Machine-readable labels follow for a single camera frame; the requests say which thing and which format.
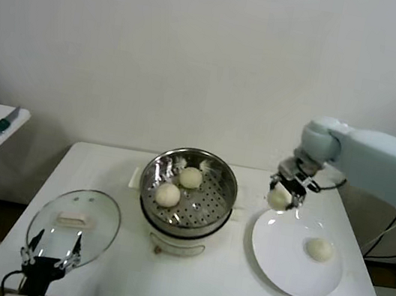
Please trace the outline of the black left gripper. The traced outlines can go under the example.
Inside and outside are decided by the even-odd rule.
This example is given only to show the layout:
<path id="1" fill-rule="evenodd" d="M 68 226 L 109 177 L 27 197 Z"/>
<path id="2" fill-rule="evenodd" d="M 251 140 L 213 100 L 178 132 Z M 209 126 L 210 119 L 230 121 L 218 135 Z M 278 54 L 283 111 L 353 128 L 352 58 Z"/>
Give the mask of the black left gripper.
<path id="1" fill-rule="evenodd" d="M 63 259 L 58 260 L 43 256 L 34 259 L 35 250 L 44 233 L 45 229 L 41 229 L 37 235 L 27 242 L 26 246 L 20 249 L 21 269 L 25 276 L 25 281 L 19 288 L 20 293 L 45 296 L 50 283 L 65 276 L 65 269 L 73 270 L 80 265 L 82 233 L 77 234 L 73 249 Z"/>

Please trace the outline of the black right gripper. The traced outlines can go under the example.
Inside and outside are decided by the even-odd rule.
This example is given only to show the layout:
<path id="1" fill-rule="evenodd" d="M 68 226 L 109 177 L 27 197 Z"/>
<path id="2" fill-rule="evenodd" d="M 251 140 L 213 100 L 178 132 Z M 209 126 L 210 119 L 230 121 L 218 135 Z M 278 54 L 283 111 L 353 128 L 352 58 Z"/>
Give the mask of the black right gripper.
<path id="1" fill-rule="evenodd" d="M 282 187 L 291 194 L 290 202 L 286 206 L 287 211 L 300 208 L 304 204 L 307 195 L 305 182 L 310 180 L 305 173 L 297 172 L 291 175 L 291 173 L 279 170 L 276 174 L 271 175 L 270 178 L 270 191 Z"/>

